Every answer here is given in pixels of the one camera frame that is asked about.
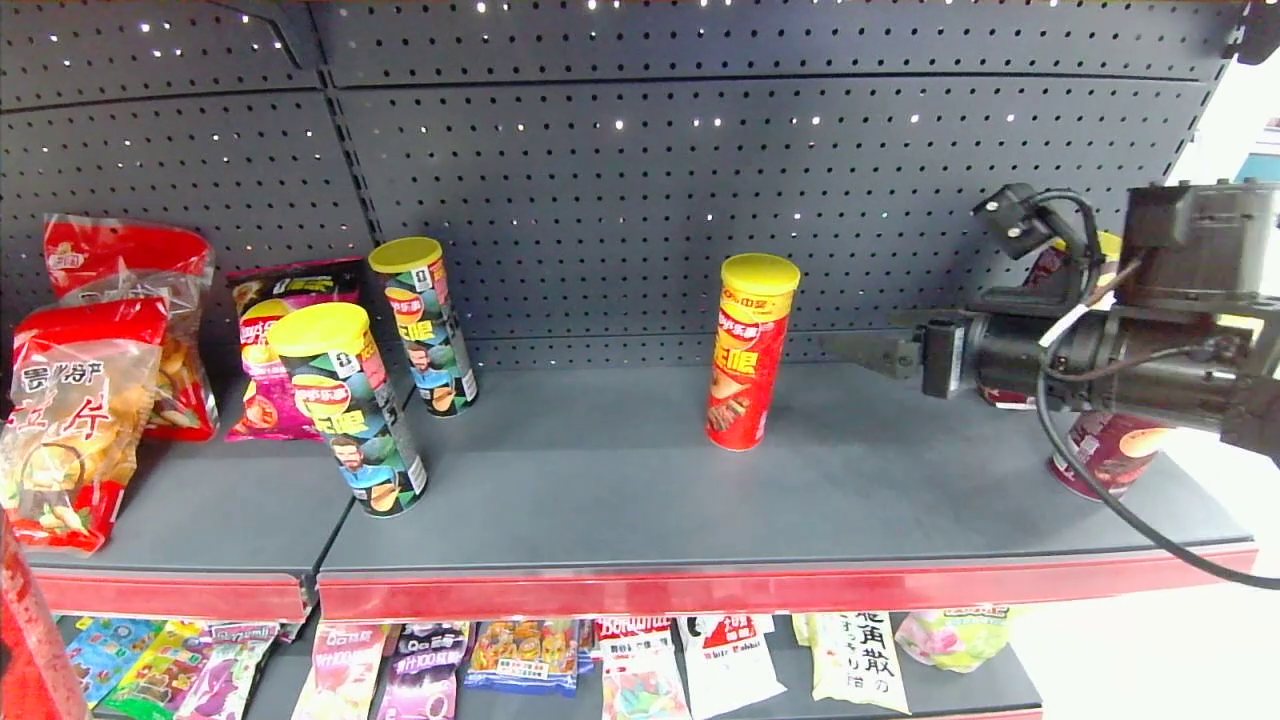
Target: clear plastic bag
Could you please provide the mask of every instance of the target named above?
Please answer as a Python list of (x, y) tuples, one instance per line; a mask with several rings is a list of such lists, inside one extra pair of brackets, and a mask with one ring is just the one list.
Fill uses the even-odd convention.
[(38, 310), (14, 331), (0, 506), (24, 544), (93, 552), (115, 524), (156, 393), (159, 297)]
[(169, 328), (146, 436), (206, 441), (218, 406), (200, 361), (200, 319), (214, 281), (214, 251), (198, 234), (157, 224), (50, 214), (45, 265), (61, 305), (164, 297)]

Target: food package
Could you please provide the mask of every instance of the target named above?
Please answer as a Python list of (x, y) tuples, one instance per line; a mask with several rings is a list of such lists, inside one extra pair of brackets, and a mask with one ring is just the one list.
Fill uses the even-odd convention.
[(925, 665), (973, 673), (1005, 650), (1016, 615), (1018, 609), (1007, 605), (918, 610), (902, 620), (895, 639)]
[(453, 720), (470, 634), (471, 623), (404, 625), (387, 664), (378, 720)]
[(129, 720), (173, 720), (209, 659), (210, 647), (200, 623), (170, 620), (95, 714)]
[(253, 689), (259, 664), (266, 657), (280, 626), (275, 623), (236, 623), (210, 629), (212, 650), (187, 692), (177, 720), (241, 720)]
[(99, 703), (155, 639), (164, 623), (125, 618), (97, 618), (67, 646), (72, 673), (81, 680), (84, 701)]
[(227, 439), (320, 439), (311, 419), (293, 402), (289, 372), (266, 345), (266, 331), (310, 305), (358, 302), (361, 266), (360, 258), (347, 258), (227, 275), (239, 316), (241, 364), (250, 378), (244, 415)]
[(28, 546), (102, 547), (137, 468), (168, 320), (159, 297), (38, 310), (14, 331), (0, 506)]
[(200, 318), (214, 279), (214, 251), (180, 228), (106, 218), (47, 215), (45, 265), (61, 305), (164, 297), (169, 327), (146, 436), (206, 441), (218, 406), (200, 361)]
[(603, 665), (602, 720), (690, 720), (671, 618), (603, 618), (595, 634)]
[(366, 720), (388, 629), (321, 623), (292, 720)]
[(577, 620), (481, 623), (463, 684), (521, 694), (573, 697)]
[(870, 703), (910, 714), (888, 612), (809, 615), (813, 700)]
[(786, 692), (764, 628), (751, 615), (699, 615), (676, 621), (685, 646), (694, 720), (732, 712)]

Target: pegboard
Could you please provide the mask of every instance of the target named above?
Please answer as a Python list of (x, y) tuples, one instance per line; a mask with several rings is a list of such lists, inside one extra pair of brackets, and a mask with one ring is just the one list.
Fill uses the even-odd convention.
[(340, 86), (1016, 73), (1211, 81), (1236, 3), (467, 0), (312, 6)]
[(237, 342), (225, 270), (372, 246), (319, 91), (5, 113), (0, 132), (6, 334), (52, 301), (41, 255), (47, 211), (201, 232), (219, 266), (206, 314), (212, 343)]
[(969, 209), (1075, 187), (1123, 224), (1208, 97), (1102, 78), (344, 91), (388, 237), (445, 241), (471, 338), (701, 333), (719, 263), (805, 273), (792, 328), (878, 328), (1021, 281)]
[(317, 87), (270, 27), (211, 3), (5, 3), (0, 108)]

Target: red packaging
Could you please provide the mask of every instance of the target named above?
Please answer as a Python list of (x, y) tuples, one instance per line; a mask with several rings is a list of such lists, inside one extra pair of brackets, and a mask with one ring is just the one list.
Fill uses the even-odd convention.
[[(1170, 427), (1111, 413), (1082, 413), (1066, 436), (1068, 446), (1112, 496), (1120, 497), (1156, 459)], [(1048, 459), (1048, 469), (1073, 492), (1098, 500), (1093, 489), (1066, 465), (1061, 455)]]
[(0, 507), (24, 544), (106, 542), (155, 405), (160, 297), (32, 313), (14, 331)]
[(205, 238), (165, 225), (47, 215), (45, 265), (63, 305), (154, 296), (169, 301), (159, 391), (146, 436), (212, 438), (218, 406), (198, 351), (204, 297), (214, 281), (214, 251)]
[(14, 720), (83, 720), (88, 706), (45, 597), (0, 514), (0, 708)]
[(726, 450), (764, 437), (800, 269), (776, 255), (735, 255), (721, 268), (707, 436)]

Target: purple snack bag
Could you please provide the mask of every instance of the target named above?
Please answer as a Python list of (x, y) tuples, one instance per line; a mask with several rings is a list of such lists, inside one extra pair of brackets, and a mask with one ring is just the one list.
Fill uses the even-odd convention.
[(471, 623), (407, 624), (387, 664), (378, 720), (453, 720)]
[(362, 268), (361, 258), (344, 258), (228, 274), (239, 316), (241, 364), (250, 378), (244, 414), (227, 432), (228, 441), (320, 439), (294, 404), (289, 372), (266, 345), (266, 332), (284, 315), (311, 305), (358, 302)]

